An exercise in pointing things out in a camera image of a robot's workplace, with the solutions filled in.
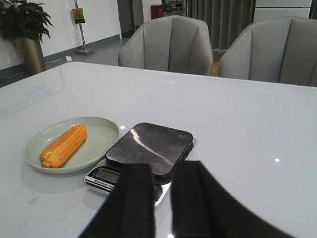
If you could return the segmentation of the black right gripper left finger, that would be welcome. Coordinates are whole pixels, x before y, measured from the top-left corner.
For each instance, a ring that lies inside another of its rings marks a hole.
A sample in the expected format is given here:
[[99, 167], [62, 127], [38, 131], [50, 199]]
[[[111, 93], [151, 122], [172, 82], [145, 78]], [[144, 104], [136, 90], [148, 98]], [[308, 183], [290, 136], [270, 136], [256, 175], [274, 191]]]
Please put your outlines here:
[[147, 164], [123, 167], [117, 185], [81, 238], [154, 238], [155, 185]]

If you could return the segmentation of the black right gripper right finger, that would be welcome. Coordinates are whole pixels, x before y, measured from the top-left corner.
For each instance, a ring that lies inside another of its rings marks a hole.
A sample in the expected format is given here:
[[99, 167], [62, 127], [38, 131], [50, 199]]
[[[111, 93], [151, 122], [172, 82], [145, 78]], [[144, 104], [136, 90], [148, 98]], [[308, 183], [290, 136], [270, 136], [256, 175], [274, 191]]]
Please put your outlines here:
[[200, 161], [175, 167], [171, 207], [176, 238], [289, 237], [238, 202]]

